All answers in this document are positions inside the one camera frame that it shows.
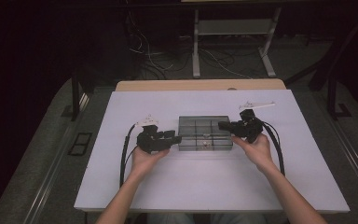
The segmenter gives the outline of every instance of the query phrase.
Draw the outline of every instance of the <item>wire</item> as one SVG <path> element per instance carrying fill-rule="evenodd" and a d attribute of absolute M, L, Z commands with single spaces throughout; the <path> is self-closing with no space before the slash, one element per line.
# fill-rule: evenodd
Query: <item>wire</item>
<path fill-rule="evenodd" d="M 187 57 L 186 57 L 186 59 L 185 59 L 185 62 L 183 63 L 182 66 L 180 66 L 179 68 L 176 68 L 176 69 L 167 70 L 167 72 L 178 72 L 178 71 L 183 70 L 183 69 L 186 67 L 186 65 L 187 65 L 187 63 L 188 63 L 188 61 L 189 61 L 190 58 L 191 58 L 191 52 L 187 54 Z"/>
<path fill-rule="evenodd" d="M 265 121 L 263 121 L 263 123 L 267 124 L 270 128 L 272 128 L 272 130 L 273 130 L 273 131 L 276 133 L 276 135 L 277 135 L 278 144 L 281 145 L 281 139 L 280 139 L 280 137 L 279 137 L 279 135 L 278 135 L 277 130 L 276 130 L 272 125 L 270 125 L 269 123 L 267 123 L 267 122 L 265 122 Z"/>
<path fill-rule="evenodd" d="M 150 64 L 145 64 L 146 66 L 149 66 L 149 67 L 151 67 L 151 68 L 155 68 L 154 66 L 151 66 Z M 165 79 L 165 80 L 168 80 L 167 79 L 167 77 L 165 76 L 165 73 L 164 73 L 164 71 L 160 71 L 159 69 L 156 69 L 161 75 L 162 75 L 162 77 Z"/>
<path fill-rule="evenodd" d="M 251 56 L 251 55 L 254 55 L 254 54 L 257 54 L 258 53 L 258 50 L 255 50 L 255 51 L 252 51 L 250 53 L 243 53 L 243 54 L 237 54 L 237 53 L 228 53 L 230 54 L 231 56 L 238 56 L 238 57 L 247 57 L 247 56 Z"/>
<path fill-rule="evenodd" d="M 208 54 L 207 52 L 204 52 L 202 50 L 199 51 L 199 56 L 205 63 L 214 68 L 221 68 L 221 66 L 228 67 L 230 65 L 230 63 L 226 62 L 224 59 L 214 58 L 211 56 L 211 54 Z M 213 63 L 217 63 L 217 65 L 211 64 L 207 60 L 212 61 Z"/>
<path fill-rule="evenodd" d="M 129 156 L 126 159 L 126 162 L 124 163 L 124 169 L 127 166 L 127 162 L 129 161 L 130 156 L 132 155 L 133 151 L 136 149 L 136 147 L 130 152 Z"/>
<path fill-rule="evenodd" d="M 129 49 L 129 50 L 132 51 L 132 52 L 135 52 L 135 53 L 144 54 L 143 51 L 139 51 L 139 50 L 136 50 L 136 49 Z"/>
<path fill-rule="evenodd" d="M 158 74 L 155 73 L 153 70 L 151 70 L 151 69 L 149 69 L 149 68 L 147 68 L 147 67 L 143 67 L 143 66 L 141 66 L 141 68 L 145 70 L 145 78 L 144 78 L 144 80 L 147 80 L 146 72 L 151 73 L 157 80 L 159 80 Z"/>
<path fill-rule="evenodd" d="M 266 124 L 266 122 L 264 121 L 261 121 L 262 124 L 263 124 L 263 127 L 266 129 L 269 137 L 271 138 L 272 140 L 272 143 L 274 144 L 275 146 L 275 149 L 277 150 L 277 154 L 278 154 L 278 160 L 279 160 L 279 167 L 280 167 L 280 170 L 281 170 L 281 173 L 283 175 L 285 175 L 285 171 L 284 171 L 284 163 L 283 163 L 283 154 L 282 154 L 282 149 L 281 149 L 281 143 L 279 142 L 279 140 L 277 141 L 277 139 L 275 138 L 275 135 L 274 133 L 272 132 L 272 130 L 270 129 L 270 127 Z"/>
<path fill-rule="evenodd" d="M 124 140 L 124 146 L 123 146 L 123 152 L 121 154 L 121 164 L 120 164 L 120 183 L 119 183 L 120 187 L 124 183 L 124 173 L 126 171 L 127 148 L 129 146 L 130 135 L 131 135 L 133 128 L 135 128 L 135 124 L 131 126 L 129 133 L 127 134 L 126 139 Z"/>
<path fill-rule="evenodd" d="M 149 57 L 149 61 L 153 64 L 153 66 L 155 66 L 157 69 L 162 69 L 162 70 L 168 70 L 168 69 L 170 69 L 171 67 L 173 67 L 173 63 L 172 63 L 170 66 L 168 66 L 168 67 L 166 67 L 166 68 L 161 67 L 161 66 L 160 66 L 160 68 L 158 68 L 158 66 L 153 62 L 152 57 L 151 57 L 151 55 L 150 55 L 150 44 L 149 44 L 149 41 L 147 40 L 146 36 L 144 36 L 144 34 L 142 34 L 142 33 L 139 33 L 139 34 L 140 34 L 140 35 L 144 38 L 144 40 L 146 41 L 146 44 L 147 44 L 147 56 Z"/>
<path fill-rule="evenodd" d="M 227 56 L 225 56 L 223 58 L 217 58 L 216 56 L 214 56 L 214 58 L 213 58 L 213 57 L 210 56 L 210 54 L 207 54 L 209 58 L 212 58 L 213 62 L 216 62 L 216 59 L 217 59 L 217 61 L 219 63 L 221 63 L 225 67 L 228 67 L 229 65 L 232 65 L 232 64 L 235 63 L 235 58 L 233 56 L 231 56 L 229 53 L 227 53 L 227 52 L 225 52 L 223 50 L 216 50 L 216 52 L 218 52 L 220 54 L 227 55 Z"/>
<path fill-rule="evenodd" d="M 133 35 L 133 34 L 131 34 L 131 36 L 136 36 L 136 37 L 138 37 L 138 40 L 139 40 L 139 47 L 138 47 L 138 49 L 140 49 L 140 48 L 142 47 L 142 38 L 139 37 L 138 35 Z"/>
<path fill-rule="evenodd" d="M 237 75 L 237 76 L 240 76 L 240 77 L 246 77 L 246 78 L 252 79 L 251 77 L 248 77 L 248 76 L 246 76 L 246 75 L 239 74 L 239 73 L 233 72 L 233 71 L 231 71 L 231 70 L 228 70 L 228 69 L 225 68 L 225 66 L 223 66 L 223 65 L 212 55 L 212 53 L 209 52 L 208 50 L 206 50 L 206 49 L 200 49 L 200 50 L 205 51 L 205 52 L 207 52 L 208 54 L 210 54 L 210 55 L 216 60 L 216 62 L 217 62 L 224 70 L 228 71 L 229 73 L 234 74 L 234 75 Z"/>

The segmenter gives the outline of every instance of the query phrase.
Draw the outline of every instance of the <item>white table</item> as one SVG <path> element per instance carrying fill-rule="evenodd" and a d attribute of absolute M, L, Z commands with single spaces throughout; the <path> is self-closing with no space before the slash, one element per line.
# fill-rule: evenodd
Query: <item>white table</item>
<path fill-rule="evenodd" d="M 112 93 L 75 208 L 102 211 L 118 191 L 124 138 L 135 122 L 152 115 L 160 131 L 178 129 L 179 116 L 226 115 L 240 120 L 239 105 L 274 102 L 255 110 L 279 132 L 287 178 L 320 212 L 348 212 L 304 120 L 288 90 L 248 91 L 116 91 Z M 132 131 L 129 149 L 142 128 Z M 276 151 L 272 156 L 278 164 Z M 131 168 L 128 164 L 126 175 Z M 173 146 L 141 184 L 132 212 L 282 211 L 267 179 L 234 145 L 229 152 L 182 152 Z"/>

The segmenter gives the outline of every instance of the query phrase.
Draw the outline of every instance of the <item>transparent box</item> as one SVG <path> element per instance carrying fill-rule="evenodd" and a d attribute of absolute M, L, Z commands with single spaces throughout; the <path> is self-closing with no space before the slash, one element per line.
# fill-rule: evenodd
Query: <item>transparent box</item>
<path fill-rule="evenodd" d="M 219 130 L 218 122 L 229 122 L 228 116 L 181 116 L 179 117 L 179 144 L 181 151 L 231 150 L 231 133 Z"/>

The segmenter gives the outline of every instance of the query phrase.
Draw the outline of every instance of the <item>table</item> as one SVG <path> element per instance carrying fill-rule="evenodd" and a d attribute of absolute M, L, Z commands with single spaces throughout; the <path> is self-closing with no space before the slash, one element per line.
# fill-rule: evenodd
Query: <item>table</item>
<path fill-rule="evenodd" d="M 278 79 L 266 80 L 179 80 L 120 82 L 112 93 L 98 133 L 89 165 L 78 192 L 75 208 L 102 211 L 118 191 L 121 150 L 133 123 L 151 114 L 161 131 L 177 131 L 183 115 L 227 115 L 239 120 L 238 105 L 274 102 L 256 115 L 279 132 L 286 176 L 320 212 L 348 212 L 293 94 Z M 251 85 L 264 90 L 225 91 Z M 135 128 L 129 148 L 142 129 Z M 273 160 L 278 163 L 274 148 Z M 144 180 L 135 194 L 132 212 L 275 212 L 282 208 L 267 179 L 234 145 L 224 151 L 179 151 L 173 146 Z"/>
<path fill-rule="evenodd" d="M 213 2 L 213 0 L 182 0 L 182 2 Z M 260 58 L 266 68 L 268 77 L 276 77 L 275 71 L 269 60 L 269 46 L 278 24 L 281 8 L 275 8 L 275 12 L 267 19 L 251 20 L 199 20 L 199 11 L 195 10 L 194 34 L 193 34 L 193 78 L 200 78 L 199 36 L 200 35 L 266 35 L 263 47 L 258 49 Z"/>

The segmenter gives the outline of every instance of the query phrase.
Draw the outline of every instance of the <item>black device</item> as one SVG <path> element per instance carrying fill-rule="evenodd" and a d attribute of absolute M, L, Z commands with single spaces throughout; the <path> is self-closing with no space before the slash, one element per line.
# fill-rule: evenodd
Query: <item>black device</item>
<path fill-rule="evenodd" d="M 181 136 L 175 136 L 175 131 L 157 132 L 156 125 L 144 126 L 144 131 L 139 133 L 136 144 L 145 152 L 161 151 L 172 145 L 182 142 Z"/>
<path fill-rule="evenodd" d="M 240 116 L 242 120 L 236 122 L 219 121 L 219 129 L 234 133 L 238 137 L 246 138 L 249 143 L 253 143 L 263 132 L 263 121 L 255 116 L 252 109 L 243 110 Z"/>
<path fill-rule="evenodd" d="M 135 124 L 129 130 L 129 133 L 126 136 L 124 141 L 123 152 L 121 154 L 121 164 L 120 164 L 120 187 L 124 183 L 124 173 L 126 170 L 127 160 L 129 159 L 130 155 L 127 157 L 127 147 L 130 142 L 130 135 L 135 127 Z M 152 153 L 152 151 L 161 151 L 164 149 L 170 148 L 174 144 L 179 144 L 182 142 L 181 136 L 175 136 L 175 131 L 170 130 L 166 132 L 157 132 L 158 127 L 154 124 L 152 125 L 145 125 L 143 126 L 144 131 L 138 134 L 136 139 L 136 145 L 141 148 L 141 150 Z"/>
<path fill-rule="evenodd" d="M 243 110 L 240 112 L 240 116 L 242 120 L 237 122 L 219 121 L 217 123 L 219 129 L 234 133 L 237 137 L 246 138 L 249 143 L 253 143 L 257 139 L 257 136 L 263 132 L 263 128 L 265 128 L 277 150 L 281 173 L 285 175 L 281 142 L 277 131 L 270 124 L 258 119 L 253 109 Z"/>

